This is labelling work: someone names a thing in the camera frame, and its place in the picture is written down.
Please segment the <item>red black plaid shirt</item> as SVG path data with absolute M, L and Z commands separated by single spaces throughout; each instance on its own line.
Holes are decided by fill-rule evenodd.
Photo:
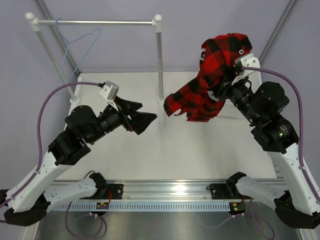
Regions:
M 196 77 L 165 98 L 166 115 L 186 114 L 188 122 L 204 123 L 215 118 L 226 101 L 213 99 L 208 92 L 215 91 L 223 77 L 235 78 L 235 60 L 252 49 L 248 36 L 243 33 L 227 33 L 205 40 Z

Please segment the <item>light blue wire hanger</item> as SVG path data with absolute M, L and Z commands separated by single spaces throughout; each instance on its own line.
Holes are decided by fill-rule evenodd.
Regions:
M 65 75 L 65 81 L 70 83 L 79 75 L 81 66 L 86 61 L 87 56 L 92 51 L 92 48 L 96 45 L 96 42 L 101 36 L 102 30 L 100 27 L 95 27 L 91 28 L 88 32 L 78 34 L 76 37 L 70 37 L 65 30 L 66 27 L 62 25 L 62 21 L 63 19 L 60 17 L 57 18 L 54 23 L 55 30 L 65 44 L 65 50 L 60 65 L 61 70 L 59 70 L 58 74 L 62 79 L 65 74 L 65 65 L 69 65 L 71 70 L 67 75 Z M 75 54 L 77 50 L 79 51 L 79 57 L 78 59 L 74 59 L 73 63 L 71 63 L 72 54 Z

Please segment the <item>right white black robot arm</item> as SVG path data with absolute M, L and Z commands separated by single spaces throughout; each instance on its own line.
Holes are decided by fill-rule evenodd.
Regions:
M 230 100 L 248 120 L 253 138 L 278 167 L 287 189 L 270 187 L 237 172 L 226 180 L 226 192 L 233 199 L 246 196 L 267 205 L 290 228 L 315 229 L 320 224 L 320 205 L 311 188 L 316 184 L 306 180 L 309 169 L 299 156 L 299 137 L 281 115 L 289 98 L 277 82 L 264 82 L 256 91 L 247 82 L 247 77 L 232 83 L 224 76 L 218 96 Z

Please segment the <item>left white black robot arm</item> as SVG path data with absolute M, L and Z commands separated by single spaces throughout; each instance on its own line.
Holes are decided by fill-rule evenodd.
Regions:
M 95 115 L 88 105 L 74 108 L 65 118 L 66 129 L 48 146 L 41 166 L 34 179 L 19 193 L 16 191 L 27 182 L 24 179 L 16 187 L 0 192 L 0 202 L 8 209 L 4 222 L 9 225 L 28 227 L 42 220 L 59 205 L 78 199 L 102 199 L 107 195 L 107 180 L 99 172 L 64 187 L 50 188 L 52 182 L 90 153 L 88 145 L 124 127 L 137 135 L 143 133 L 157 118 L 155 113 L 140 112 L 139 102 L 116 97 L 115 103 Z

